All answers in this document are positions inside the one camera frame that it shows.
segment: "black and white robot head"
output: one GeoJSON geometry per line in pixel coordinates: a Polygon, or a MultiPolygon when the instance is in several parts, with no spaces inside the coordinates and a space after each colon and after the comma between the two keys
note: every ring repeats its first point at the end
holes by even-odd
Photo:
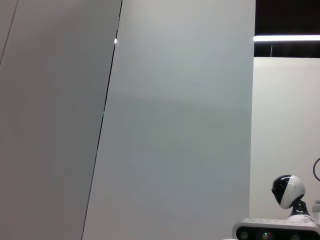
{"type": "Polygon", "coordinates": [[[283,175],[274,180],[272,193],[281,208],[289,209],[305,195],[306,188],[297,176],[283,175]]]}

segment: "black ceiling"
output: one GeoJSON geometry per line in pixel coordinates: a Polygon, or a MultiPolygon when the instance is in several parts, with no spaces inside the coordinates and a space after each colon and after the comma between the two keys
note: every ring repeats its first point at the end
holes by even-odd
{"type": "MultiPolygon", "coordinates": [[[[256,0],[255,35],[320,35],[320,0],[256,0]]],[[[256,57],[320,58],[320,42],[256,42],[254,50],[256,57]]]]}

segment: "black cable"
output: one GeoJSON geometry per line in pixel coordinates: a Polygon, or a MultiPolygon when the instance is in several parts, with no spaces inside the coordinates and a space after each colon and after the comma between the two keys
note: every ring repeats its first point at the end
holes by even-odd
{"type": "Polygon", "coordinates": [[[316,175],[316,165],[317,165],[317,163],[320,161],[320,158],[317,160],[317,161],[315,161],[315,163],[314,163],[314,165],[313,165],[313,175],[314,175],[314,177],[320,182],[320,179],[317,177],[317,175],[316,175]]]}

